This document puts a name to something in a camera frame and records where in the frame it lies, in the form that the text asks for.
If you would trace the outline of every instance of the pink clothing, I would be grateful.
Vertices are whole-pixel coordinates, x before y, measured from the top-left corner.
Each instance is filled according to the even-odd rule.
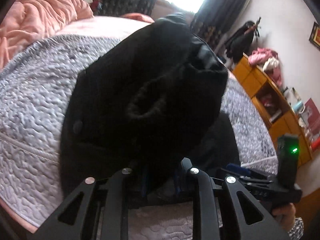
[[[276,67],[272,70],[267,70],[266,74],[277,85],[277,87],[282,87],[281,69],[279,67]]]
[[[92,17],[83,0],[16,0],[0,25],[0,71],[31,43],[54,35],[72,21]]]
[[[278,53],[272,49],[258,48],[258,50],[254,50],[252,55],[249,56],[248,62],[250,65],[263,64],[271,57],[278,58]]]

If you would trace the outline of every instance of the patterned sleeve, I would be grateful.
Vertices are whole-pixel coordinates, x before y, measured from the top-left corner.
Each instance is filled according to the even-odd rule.
[[[303,236],[302,218],[296,218],[294,227],[288,232],[291,240],[299,240]]]

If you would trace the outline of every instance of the hand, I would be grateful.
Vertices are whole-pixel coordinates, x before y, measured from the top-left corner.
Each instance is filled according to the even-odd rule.
[[[280,225],[285,231],[289,232],[294,227],[296,219],[296,208],[292,203],[275,208],[272,211],[272,214],[274,216],[283,215],[280,221]]]

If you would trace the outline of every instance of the blue object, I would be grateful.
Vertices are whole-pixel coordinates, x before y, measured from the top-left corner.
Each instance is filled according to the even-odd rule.
[[[300,100],[298,103],[296,103],[292,109],[294,110],[294,112],[297,114],[299,112],[300,109],[303,108],[303,103],[302,101]]]
[[[148,185],[149,184],[149,180],[148,180],[148,166],[145,166],[143,168],[143,172],[142,172],[142,185],[141,185],[141,197],[146,197],[147,196],[147,189],[148,189]]]
[[[174,189],[175,189],[176,196],[178,197],[181,192],[181,187],[180,187],[180,176],[179,176],[179,172],[177,170],[175,170],[175,172],[174,172],[173,183],[174,183]]]
[[[237,173],[237,174],[243,175],[243,176],[248,176],[248,177],[251,176],[251,171],[249,169],[242,168],[239,165],[236,165],[236,164],[233,164],[233,163],[229,163],[226,166],[226,170],[232,171],[234,173]]]

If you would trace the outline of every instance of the wooden cabinet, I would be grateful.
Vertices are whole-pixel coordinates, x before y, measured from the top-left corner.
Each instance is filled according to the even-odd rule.
[[[254,95],[262,87],[261,83],[255,78],[253,72],[249,73],[241,85],[250,98],[254,97]]]
[[[247,69],[243,64],[239,63],[232,73],[237,77],[238,81],[242,83],[249,75],[250,69]]]
[[[277,147],[277,139],[279,136],[285,133],[296,134],[299,136],[300,147],[298,166],[311,160],[312,154],[309,142],[304,136],[303,129],[299,126],[297,116],[273,81],[258,67],[250,66],[246,56],[240,60],[232,73],[257,108],[263,122],[269,130],[275,148]],[[274,103],[282,112],[281,116],[273,123],[270,122],[271,116],[260,101],[260,98],[266,94],[272,95]]]

